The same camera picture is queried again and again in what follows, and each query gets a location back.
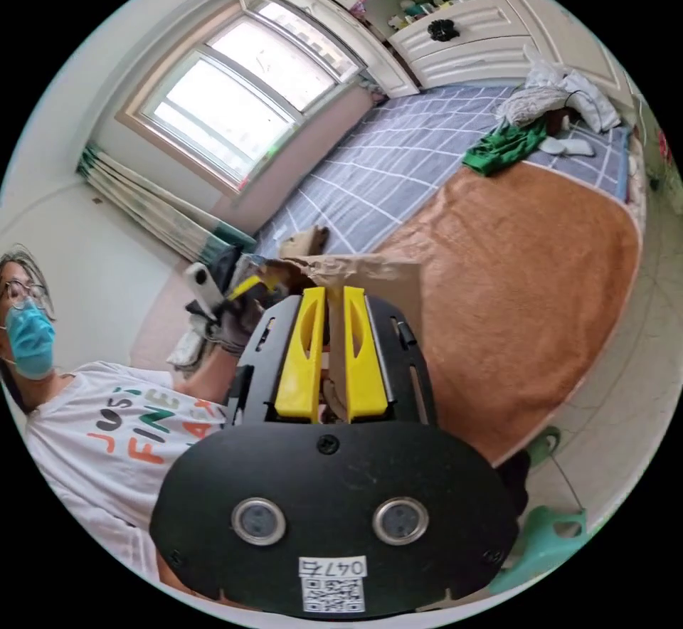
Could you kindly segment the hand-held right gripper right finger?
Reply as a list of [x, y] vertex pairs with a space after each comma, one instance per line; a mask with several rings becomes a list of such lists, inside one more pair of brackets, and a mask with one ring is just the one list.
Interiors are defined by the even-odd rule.
[[343, 288], [346, 416], [350, 423], [386, 412], [386, 391], [365, 292]]

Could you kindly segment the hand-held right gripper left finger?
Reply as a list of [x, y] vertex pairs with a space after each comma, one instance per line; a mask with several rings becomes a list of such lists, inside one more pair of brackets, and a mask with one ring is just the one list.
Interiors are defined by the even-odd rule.
[[275, 396], [275, 410], [286, 420], [318, 419], [325, 309], [324, 287], [303, 291]]

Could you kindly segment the person's left hand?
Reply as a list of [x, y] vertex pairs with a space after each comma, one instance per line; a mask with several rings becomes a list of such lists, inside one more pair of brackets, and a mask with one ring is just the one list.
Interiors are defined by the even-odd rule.
[[217, 320], [206, 326], [205, 337], [239, 359], [260, 322], [263, 311], [261, 301], [247, 294], [234, 300], [225, 299], [218, 308]]

